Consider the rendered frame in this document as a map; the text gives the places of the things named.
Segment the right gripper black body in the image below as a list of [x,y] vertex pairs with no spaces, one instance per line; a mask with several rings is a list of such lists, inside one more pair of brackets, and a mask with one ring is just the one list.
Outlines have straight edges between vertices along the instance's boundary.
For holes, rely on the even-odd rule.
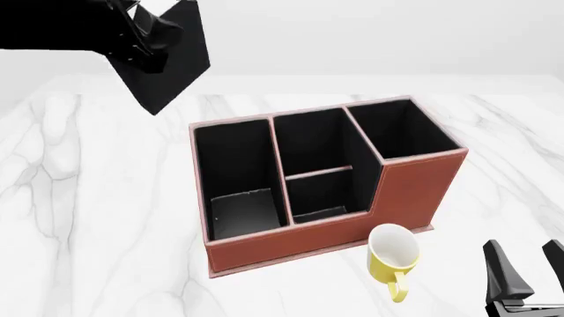
[[521,299],[488,300],[488,317],[564,317],[564,304],[528,305]]

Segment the yellow mug white inside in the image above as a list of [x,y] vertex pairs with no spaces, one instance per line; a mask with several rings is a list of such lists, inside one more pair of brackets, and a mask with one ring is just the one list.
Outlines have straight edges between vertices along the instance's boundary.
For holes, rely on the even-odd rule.
[[391,299],[401,303],[409,292],[406,275],[419,262],[420,250],[415,236],[397,224],[381,224],[367,239],[367,271],[387,284]]

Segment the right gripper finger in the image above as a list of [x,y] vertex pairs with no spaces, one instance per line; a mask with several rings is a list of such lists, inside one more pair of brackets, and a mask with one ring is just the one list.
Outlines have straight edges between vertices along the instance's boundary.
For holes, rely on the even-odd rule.
[[564,245],[558,240],[549,240],[542,249],[560,284],[564,284]]
[[517,273],[497,240],[483,246],[486,273],[486,303],[503,300],[525,300],[535,292]]

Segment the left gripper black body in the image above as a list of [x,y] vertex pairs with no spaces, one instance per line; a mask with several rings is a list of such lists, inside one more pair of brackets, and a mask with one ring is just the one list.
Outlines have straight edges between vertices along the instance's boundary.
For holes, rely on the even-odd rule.
[[108,38],[108,55],[126,63],[147,63],[152,52],[147,49],[144,36],[129,14],[138,0],[103,0],[103,4],[103,28]]

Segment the red-brown desk caddy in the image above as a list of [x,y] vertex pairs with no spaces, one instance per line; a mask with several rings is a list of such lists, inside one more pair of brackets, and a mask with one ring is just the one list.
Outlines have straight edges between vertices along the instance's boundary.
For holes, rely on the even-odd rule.
[[189,126],[209,274],[432,228],[468,148],[413,96]]

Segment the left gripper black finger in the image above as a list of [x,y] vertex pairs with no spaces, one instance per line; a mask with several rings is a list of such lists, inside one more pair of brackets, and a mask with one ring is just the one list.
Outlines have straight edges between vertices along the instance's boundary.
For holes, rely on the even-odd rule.
[[183,28],[173,21],[153,15],[139,5],[133,16],[141,44],[141,69],[145,73],[161,73],[168,59],[168,50],[181,41]]

